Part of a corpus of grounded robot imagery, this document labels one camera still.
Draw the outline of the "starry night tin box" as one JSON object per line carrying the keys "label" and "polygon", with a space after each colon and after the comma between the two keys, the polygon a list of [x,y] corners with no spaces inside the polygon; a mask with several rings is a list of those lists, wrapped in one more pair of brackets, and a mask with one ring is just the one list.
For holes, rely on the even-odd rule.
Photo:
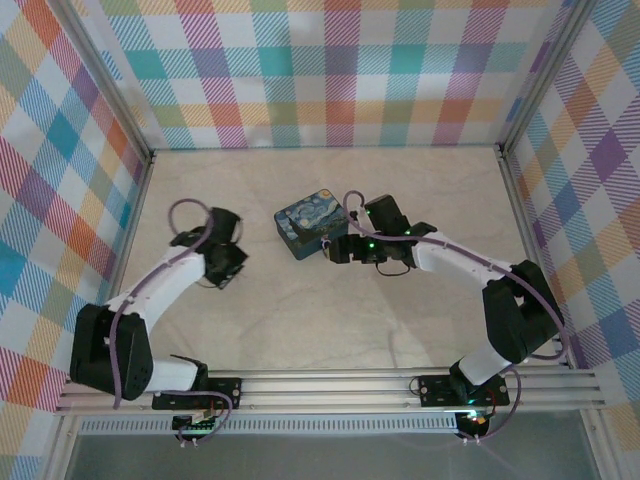
{"label": "starry night tin box", "polygon": [[346,235],[349,222],[337,198],[321,189],[277,211],[277,232],[296,260],[321,251],[328,241]]}

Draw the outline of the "left controller circuit board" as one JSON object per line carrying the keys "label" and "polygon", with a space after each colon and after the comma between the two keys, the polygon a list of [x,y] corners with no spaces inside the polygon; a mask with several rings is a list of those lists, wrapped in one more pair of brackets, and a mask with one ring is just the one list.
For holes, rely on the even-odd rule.
{"label": "left controller circuit board", "polygon": [[218,417],[211,416],[196,421],[193,416],[176,415],[172,417],[171,428],[183,434],[204,435],[211,432],[217,424]]}

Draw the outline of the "controller circuit board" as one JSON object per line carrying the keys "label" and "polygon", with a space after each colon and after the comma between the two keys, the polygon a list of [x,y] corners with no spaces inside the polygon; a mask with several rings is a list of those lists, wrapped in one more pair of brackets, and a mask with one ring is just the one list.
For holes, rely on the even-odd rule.
{"label": "controller circuit board", "polygon": [[489,411],[470,410],[457,415],[459,427],[488,427],[494,414]]}
{"label": "controller circuit board", "polygon": [[176,415],[172,417],[171,428],[183,434],[204,435],[211,432],[217,424],[218,417],[211,416],[196,421],[193,416]]}

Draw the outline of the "right controller circuit board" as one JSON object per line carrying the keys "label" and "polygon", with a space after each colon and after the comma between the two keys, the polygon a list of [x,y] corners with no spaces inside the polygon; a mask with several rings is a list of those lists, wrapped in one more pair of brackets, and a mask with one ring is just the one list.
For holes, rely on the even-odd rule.
{"label": "right controller circuit board", "polygon": [[457,415],[459,427],[488,427],[494,414],[489,411],[470,410]]}

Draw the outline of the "aluminium floor frame bar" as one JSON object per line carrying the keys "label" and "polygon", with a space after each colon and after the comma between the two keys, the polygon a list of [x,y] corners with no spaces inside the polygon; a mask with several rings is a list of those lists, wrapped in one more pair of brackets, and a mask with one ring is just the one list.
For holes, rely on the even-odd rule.
{"label": "aluminium floor frame bar", "polygon": [[[99,297],[99,300],[108,300],[120,292],[156,157],[157,152],[151,151],[150,156],[145,160],[140,178],[141,183],[134,197],[133,208],[121,242],[121,251],[115,263],[113,277],[108,290]],[[47,437],[44,459],[39,467],[36,480],[65,479],[84,417],[85,415],[82,413],[67,411],[55,413],[53,425]]]}

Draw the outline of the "thin aluminium rear frame bar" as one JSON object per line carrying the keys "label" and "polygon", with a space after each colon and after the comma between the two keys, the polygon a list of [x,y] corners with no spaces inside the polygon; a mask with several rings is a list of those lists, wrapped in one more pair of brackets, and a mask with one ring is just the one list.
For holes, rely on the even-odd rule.
{"label": "thin aluminium rear frame bar", "polygon": [[199,152],[254,152],[254,151],[297,151],[297,150],[352,150],[352,149],[408,149],[408,148],[426,148],[426,149],[455,149],[455,148],[490,148],[495,150],[500,147],[500,143],[467,143],[467,144],[436,144],[436,145],[303,145],[303,146],[257,146],[257,147],[233,147],[233,148],[154,148],[152,152],[157,155],[160,153],[199,153]]}

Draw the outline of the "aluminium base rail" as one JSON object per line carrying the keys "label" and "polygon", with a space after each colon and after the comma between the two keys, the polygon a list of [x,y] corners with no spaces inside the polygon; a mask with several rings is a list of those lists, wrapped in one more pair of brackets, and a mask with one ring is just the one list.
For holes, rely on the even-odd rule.
{"label": "aluminium base rail", "polygon": [[[247,414],[364,414],[423,409],[416,378],[442,369],[214,371],[242,379],[238,411]],[[599,409],[604,394],[595,374],[554,366],[524,366],[521,380],[506,378],[500,393],[513,401],[522,386],[521,411]]]}

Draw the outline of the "aluminium frame post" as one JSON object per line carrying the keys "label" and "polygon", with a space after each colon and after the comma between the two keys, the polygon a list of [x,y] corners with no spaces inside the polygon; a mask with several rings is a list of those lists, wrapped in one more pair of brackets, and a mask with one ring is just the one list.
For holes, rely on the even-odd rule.
{"label": "aluminium frame post", "polygon": [[78,51],[85,68],[111,107],[116,119],[120,122],[125,135],[132,142],[133,149],[147,164],[152,163],[154,151],[144,139],[124,96],[119,91],[113,76],[70,0],[45,1]]}
{"label": "aluminium frame post", "polygon": [[500,134],[496,144],[504,159],[507,159],[514,151],[525,133],[535,110],[599,0],[567,1],[569,6],[565,8],[562,21],[553,21],[550,28],[551,39],[543,41],[532,62],[532,67],[536,67],[536,70],[529,82],[530,86],[517,102],[517,107],[512,109],[511,120],[506,122],[503,128],[504,132]]}

